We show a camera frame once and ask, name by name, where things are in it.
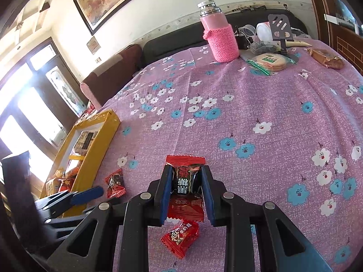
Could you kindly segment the red black candy bar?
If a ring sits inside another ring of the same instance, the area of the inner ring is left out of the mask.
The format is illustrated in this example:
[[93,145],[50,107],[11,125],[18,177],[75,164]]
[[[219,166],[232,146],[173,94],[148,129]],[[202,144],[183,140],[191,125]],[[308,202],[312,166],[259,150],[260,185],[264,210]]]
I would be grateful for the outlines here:
[[167,217],[170,219],[204,221],[203,199],[200,195],[172,195]]

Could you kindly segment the red black candy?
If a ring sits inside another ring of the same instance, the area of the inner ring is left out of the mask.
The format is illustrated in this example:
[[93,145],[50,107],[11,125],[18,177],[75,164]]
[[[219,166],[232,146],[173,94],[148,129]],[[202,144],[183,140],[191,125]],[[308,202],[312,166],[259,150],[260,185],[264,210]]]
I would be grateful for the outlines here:
[[191,155],[168,155],[166,164],[172,167],[172,190],[177,195],[198,193],[201,188],[201,167],[204,157]]
[[126,194],[123,170],[121,168],[106,177],[105,183],[107,184],[106,196],[108,199],[119,198]]

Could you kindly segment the red candy wrapper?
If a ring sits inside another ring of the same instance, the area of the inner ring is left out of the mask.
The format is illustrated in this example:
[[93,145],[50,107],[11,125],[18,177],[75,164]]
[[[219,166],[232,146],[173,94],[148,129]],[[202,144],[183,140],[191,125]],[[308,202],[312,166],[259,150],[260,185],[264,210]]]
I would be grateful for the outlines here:
[[182,220],[171,231],[163,235],[161,242],[177,258],[183,259],[198,237],[199,224],[195,221]]

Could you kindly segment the orange cracker pack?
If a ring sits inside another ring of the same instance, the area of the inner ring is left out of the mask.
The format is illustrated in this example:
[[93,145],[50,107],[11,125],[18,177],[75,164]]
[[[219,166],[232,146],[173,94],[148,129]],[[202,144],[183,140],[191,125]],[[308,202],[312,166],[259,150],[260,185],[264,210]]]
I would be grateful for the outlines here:
[[79,172],[79,166],[76,166],[65,173],[65,178],[75,177],[77,176],[78,172]]

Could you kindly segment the dark red rose snack bag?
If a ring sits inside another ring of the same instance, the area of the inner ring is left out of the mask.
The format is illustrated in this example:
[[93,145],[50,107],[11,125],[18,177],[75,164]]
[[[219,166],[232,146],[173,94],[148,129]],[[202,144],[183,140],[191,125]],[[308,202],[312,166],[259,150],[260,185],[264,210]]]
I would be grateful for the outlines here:
[[71,191],[74,181],[75,181],[75,177],[66,177],[64,179],[60,179],[61,183],[60,183],[60,188],[59,188],[59,192],[63,192],[63,191]]

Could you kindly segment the yellow cheese biscuit bag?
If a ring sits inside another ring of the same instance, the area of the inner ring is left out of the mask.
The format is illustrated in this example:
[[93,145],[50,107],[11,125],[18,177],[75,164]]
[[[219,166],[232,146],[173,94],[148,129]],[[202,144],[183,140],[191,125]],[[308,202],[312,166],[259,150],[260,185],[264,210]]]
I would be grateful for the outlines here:
[[57,177],[50,179],[46,183],[46,195],[54,195],[59,192],[61,186],[61,180]]

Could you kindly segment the clear soda cracker pack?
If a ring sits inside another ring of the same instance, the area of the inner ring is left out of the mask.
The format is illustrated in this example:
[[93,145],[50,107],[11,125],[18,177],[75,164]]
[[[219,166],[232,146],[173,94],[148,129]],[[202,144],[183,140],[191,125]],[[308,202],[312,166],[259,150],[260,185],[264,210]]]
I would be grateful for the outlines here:
[[97,134],[97,131],[82,131],[73,147],[74,152],[85,155],[91,148]]

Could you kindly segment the yellow cardboard tray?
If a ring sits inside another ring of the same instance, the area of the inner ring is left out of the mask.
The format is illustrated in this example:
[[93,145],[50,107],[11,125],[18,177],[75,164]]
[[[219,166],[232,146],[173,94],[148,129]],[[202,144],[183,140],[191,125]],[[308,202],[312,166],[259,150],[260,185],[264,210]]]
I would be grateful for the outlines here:
[[97,113],[87,120],[74,125],[56,154],[47,180],[51,180],[56,171],[66,169],[70,157],[73,155],[73,147],[76,145],[76,141],[81,136],[81,133],[92,131],[96,132],[96,136],[82,159],[82,164],[79,167],[71,191],[82,192],[92,188],[101,162],[120,124],[119,117],[110,109]]

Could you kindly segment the purple floral tablecloth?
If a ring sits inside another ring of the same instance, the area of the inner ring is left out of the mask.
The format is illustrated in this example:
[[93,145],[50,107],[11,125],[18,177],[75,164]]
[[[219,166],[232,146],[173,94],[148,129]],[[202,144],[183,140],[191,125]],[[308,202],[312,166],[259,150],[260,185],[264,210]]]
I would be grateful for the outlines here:
[[306,49],[264,75],[209,47],[163,58],[104,105],[120,126],[94,180],[122,170],[126,198],[160,178],[168,155],[204,157],[245,201],[276,203],[334,271],[362,248],[362,75]]

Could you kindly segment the black sofa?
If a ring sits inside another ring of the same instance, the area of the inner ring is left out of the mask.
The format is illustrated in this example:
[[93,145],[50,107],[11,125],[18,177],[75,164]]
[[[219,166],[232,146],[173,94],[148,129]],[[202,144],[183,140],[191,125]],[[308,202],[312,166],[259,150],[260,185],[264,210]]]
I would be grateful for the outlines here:
[[[289,18],[291,27],[299,29],[305,34],[308,32],[305,24],[289,10],[268,9],[266,6],[240,10],[227,14],[226,18],[228,23],[235,28],[244,25],[256,26],[258,23],[267,22],[269,14],[284,14]],[[203,32],[202,23],[197,22],[150,40],[143,47],[142,67],[180,51],[205,45],[207,41],[202,38]]]

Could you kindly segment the brown snack bag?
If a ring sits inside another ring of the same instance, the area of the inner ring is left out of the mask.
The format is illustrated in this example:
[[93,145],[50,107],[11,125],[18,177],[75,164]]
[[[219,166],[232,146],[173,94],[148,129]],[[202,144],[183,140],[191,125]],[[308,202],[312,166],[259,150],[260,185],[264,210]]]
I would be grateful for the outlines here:
[[345,67],[344,61],[339,56],[324,49],[308,48],[307,51],[313,59],[326,68],[342,69]]

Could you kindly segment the pink thermos knitted sleeve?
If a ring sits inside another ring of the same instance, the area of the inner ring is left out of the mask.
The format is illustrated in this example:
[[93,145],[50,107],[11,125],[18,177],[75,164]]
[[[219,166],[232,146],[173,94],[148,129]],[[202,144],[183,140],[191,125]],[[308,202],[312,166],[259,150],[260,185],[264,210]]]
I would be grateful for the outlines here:
[[238,43],[221,8],[214,0],[200,2],[198,8],[204,27],[203,39],[208,42],[216,61],[227,63],[235,60],[239,56]]

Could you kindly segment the beige horn-shaped object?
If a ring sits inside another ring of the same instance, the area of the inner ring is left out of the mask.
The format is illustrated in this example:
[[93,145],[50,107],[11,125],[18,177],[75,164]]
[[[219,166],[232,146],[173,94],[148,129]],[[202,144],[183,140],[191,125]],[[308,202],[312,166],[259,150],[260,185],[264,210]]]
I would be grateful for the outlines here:
[[287,48],[291,48],[291,47],[311,47],[312,45],[305,42],[305,41],[299,41],[299,40],[295,40],[295,41],[287,41],[286,42],[286,47]]

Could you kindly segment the wooden cabinet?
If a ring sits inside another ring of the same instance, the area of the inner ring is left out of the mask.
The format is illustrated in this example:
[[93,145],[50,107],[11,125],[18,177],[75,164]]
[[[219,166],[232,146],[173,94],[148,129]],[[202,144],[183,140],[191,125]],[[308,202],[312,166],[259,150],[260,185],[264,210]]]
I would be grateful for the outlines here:
[[341,0],[311,0],[317,37],[362,73],[362,29]]

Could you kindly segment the small wall plaque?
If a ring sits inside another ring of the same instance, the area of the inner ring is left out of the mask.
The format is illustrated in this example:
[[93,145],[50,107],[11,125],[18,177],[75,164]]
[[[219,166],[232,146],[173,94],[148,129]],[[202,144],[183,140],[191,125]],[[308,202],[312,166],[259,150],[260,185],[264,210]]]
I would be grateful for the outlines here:
[[90,40],[86,43],[86,46],[93,55],[95,55],[100,49],[100,45],[94,36],[90,38]]

